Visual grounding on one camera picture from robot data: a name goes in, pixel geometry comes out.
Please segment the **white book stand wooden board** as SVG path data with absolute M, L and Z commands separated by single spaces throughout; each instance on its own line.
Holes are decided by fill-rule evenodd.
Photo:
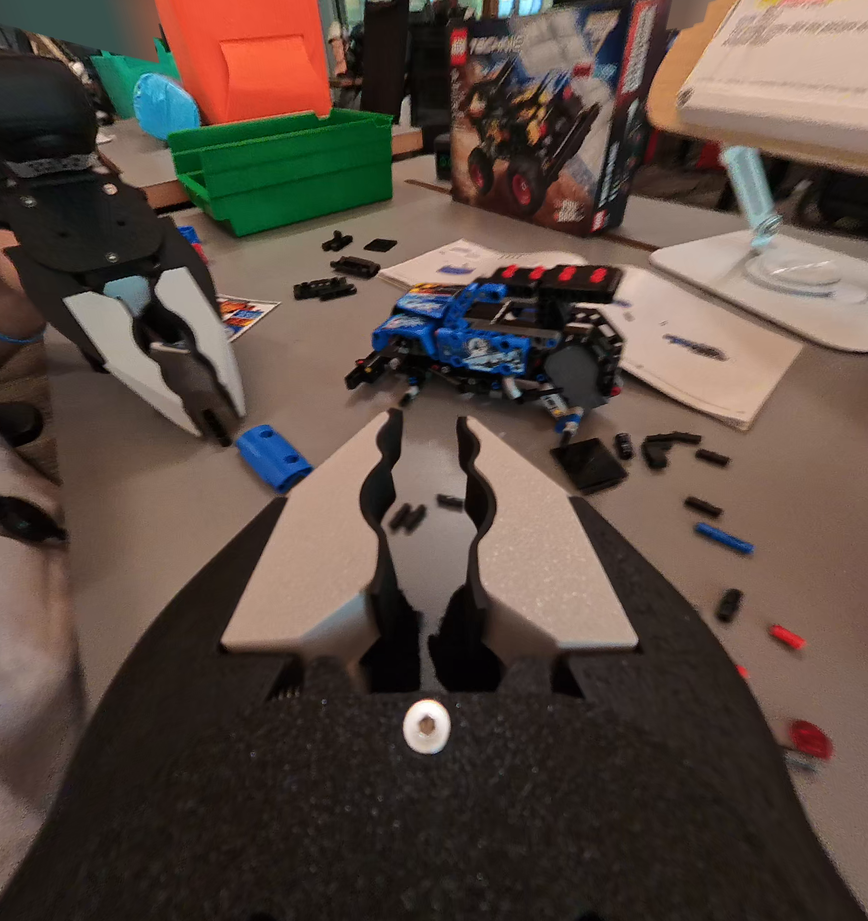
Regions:
M 658 68 L 647 99 L 656 128 L 719 145 L 747 231 L 658 249 L 653 264 L 796 335 L 831 349 L 868 354 L 868 261 L 809 244 L 782 230 L 762 154 L 868 178 L 868 155 L 688 123 L 681 86 L 736 2 L 712 2 L 684 29 Z

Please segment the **red round lego dish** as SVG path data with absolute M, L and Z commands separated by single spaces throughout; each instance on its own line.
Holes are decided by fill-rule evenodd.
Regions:
M 793 720 L 787 734 L 792 748 L 799 754 L 819 761 L 829 761 L 834 754 L 831 738 L 807 720 Z

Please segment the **lego instruction booklet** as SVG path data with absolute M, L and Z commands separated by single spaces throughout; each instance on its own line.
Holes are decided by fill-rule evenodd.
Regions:
M 574 264 L 565 250 L 501 252 L 458 239 L 380 276 L 406 290 L 417 283 L 459 284 L 499 267 Z M 664 395 L 740 431 L 750 429 L 802 345 L 694 294 L 665 277 L 623 266 L 606 313 L 624 337 L 622 369 Z

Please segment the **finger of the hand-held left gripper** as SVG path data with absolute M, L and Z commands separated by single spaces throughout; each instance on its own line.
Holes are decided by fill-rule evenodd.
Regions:
M 247 409 L 218 307 L 186 268 L 165 270 L 154 292 L 176 338 L 151 341 L 153 375 L 145 399 L 186 432 L 228 448 Z
M 176 426 L 202 438 L 181 398 L 166 385 L 160 365 L 134 339 L 133 316 L 126 305 L 94 291 L 69 295 L 62 302 L 109 374 Z

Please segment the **white paper sheets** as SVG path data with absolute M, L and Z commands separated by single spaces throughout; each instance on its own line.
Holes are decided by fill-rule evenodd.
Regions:
M 677 109 L 707 129 L 868 155 L 868 1 L 736 2 Z

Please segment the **light blue wrapped bundle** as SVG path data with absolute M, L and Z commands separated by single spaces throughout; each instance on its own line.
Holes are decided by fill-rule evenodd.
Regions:
M 142 131 L 167 142 L 175 132 L 202 126 L 197 103 L 179 81 L 168 75 L 141 75 L 132 92 L 135 119 Z

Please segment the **scatter of black lego pins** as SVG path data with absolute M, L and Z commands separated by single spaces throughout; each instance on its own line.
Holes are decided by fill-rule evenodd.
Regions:
M 648 436 L 640 446 L 640 453 L 647 467 L 652 471 L 662 471 L 667 468 L 669 462 L 669 452 L 676 444 L 696 447 L 695 456 L 698 460 L 714 464 L 718 467 L 725 467 L 730 461 L 727 456 L 718 454 L 708 449 L 698 447 L 701 444 L 702 437 L 695 433 L 673 431 L 670 433 L 658 433 Z M 622 461 L 631 460 L 635 455 L 635 450 L 631 437 L 626 433 L 619 433 L 614 437 L 613 445 L 615 449 L 615 458 Z M 453 508 L 463 510 L 464 499 L 459 496 L 449 494 L 437 494 L 435 501 L 440 508 Z M 689 508 L 699 514 L 702 514 L 709 520 L 717 520 L 723 514 L 721 507 L 715 506 L 701 497 L 689 496 L 683 500 L 686 508 Z M 417 507 L 410 503 L 403 504 L 391 519 L 391 528 L 404 528 L 405 532 L 413 530 L 423 519 L 427 509 L 423 505 Z M 739 613 L 743 594 L 738 589 L 730 589 L 725 592 L 716 607 L 716 618 L 719 622 L 731 623 Z

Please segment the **blue lego axle pin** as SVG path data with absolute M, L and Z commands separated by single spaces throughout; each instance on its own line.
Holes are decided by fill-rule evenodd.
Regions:
M 740 555 L 752 555 L 754 553 L 754 544 L 749 543 L 733 534 L 730 534 L 729 532 L 724 531 L 723 529 L 712 524 L 708 524 L 706 522 L 697 522 L 693 526 L 693 530 L 696 534 L 703 537 L 704 539 L 713 543 L 717 543 L 734 553 Z

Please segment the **black smooth lego plate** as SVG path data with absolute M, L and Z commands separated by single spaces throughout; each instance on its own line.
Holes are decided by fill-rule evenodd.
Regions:
M 613 488 L 628 476 L 623 464 L 596 437 L 553 448 L 550 454 L 583 496 Z

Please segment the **blue curved lego panel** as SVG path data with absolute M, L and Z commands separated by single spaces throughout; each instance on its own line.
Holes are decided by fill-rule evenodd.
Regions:
M 270 425 L 256 425 L 238 436 L 238 453 L 270 489 L 287 494 L 313 472 L 302 453 Z

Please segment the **lego set cardboard box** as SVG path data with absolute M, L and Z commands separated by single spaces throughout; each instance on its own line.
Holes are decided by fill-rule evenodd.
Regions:
M 619 227 L 670 6 L 569 2 L 452 23 L 453 201 L 571 236 Z

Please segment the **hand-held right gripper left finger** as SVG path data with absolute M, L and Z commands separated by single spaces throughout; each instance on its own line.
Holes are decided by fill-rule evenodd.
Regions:
M 372 693 L 420 687 L 417 612 L 384 518 L 404 415 L 378 414 L 288 495 L 221 637 L 228 653 L 334 658 Z

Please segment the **colourful sticker sheet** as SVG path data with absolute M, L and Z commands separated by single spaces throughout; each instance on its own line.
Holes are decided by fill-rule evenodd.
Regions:
M 247 330 L 268 316 L 278 301 L 261 301 L 232 295 L 218 295 L 217 306 L 228 342 L 239 339 Z

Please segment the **orange plastic bin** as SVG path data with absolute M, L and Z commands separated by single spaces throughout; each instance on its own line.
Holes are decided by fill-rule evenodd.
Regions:
M 186 91 L 208 124 L 332 107 L 316 1 L 157 1 Z

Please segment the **black lego beam assembly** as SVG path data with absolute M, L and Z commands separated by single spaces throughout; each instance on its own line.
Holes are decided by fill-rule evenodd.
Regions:
M 293 296 L 297 301 L 317 299 L 325 302 L 356 293 L 357 287 L 342 275 L 297 283 L 293 287 Z

